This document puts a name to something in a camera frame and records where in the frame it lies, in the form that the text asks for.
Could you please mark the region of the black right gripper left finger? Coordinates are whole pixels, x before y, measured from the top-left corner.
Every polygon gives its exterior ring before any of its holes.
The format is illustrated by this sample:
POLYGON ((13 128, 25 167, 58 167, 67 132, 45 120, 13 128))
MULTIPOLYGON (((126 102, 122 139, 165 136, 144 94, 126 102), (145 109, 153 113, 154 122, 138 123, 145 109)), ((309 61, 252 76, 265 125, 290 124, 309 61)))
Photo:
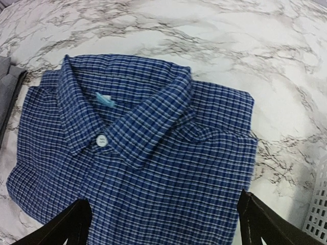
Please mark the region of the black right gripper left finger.
POLYGON ((78 199, 43 227, 15 245, 87 244, 92 211, 88 200, 78 199))

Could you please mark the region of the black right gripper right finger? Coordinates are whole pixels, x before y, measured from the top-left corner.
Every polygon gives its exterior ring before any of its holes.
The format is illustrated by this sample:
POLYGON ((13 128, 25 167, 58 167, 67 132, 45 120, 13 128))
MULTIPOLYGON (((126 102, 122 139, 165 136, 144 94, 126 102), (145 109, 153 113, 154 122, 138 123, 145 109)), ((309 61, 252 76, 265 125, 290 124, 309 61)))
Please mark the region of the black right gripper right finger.
POLYGON ((238 200, 237 211, 244 245, 321 244, 284 220, 253 193, 244 189, 238 200))

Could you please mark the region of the blue checked long sleeve shirt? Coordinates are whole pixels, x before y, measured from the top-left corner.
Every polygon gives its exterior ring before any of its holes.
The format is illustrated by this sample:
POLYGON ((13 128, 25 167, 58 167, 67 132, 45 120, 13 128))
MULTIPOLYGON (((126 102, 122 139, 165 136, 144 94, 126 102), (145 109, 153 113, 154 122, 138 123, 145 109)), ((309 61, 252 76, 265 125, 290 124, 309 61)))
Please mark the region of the blue checked long sleeve shirt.
POLYGON ((231 244, 253 105, 171 62, 65 56, 27 92, 8 193, 43 224, 87 199, 88 244, 231 244))

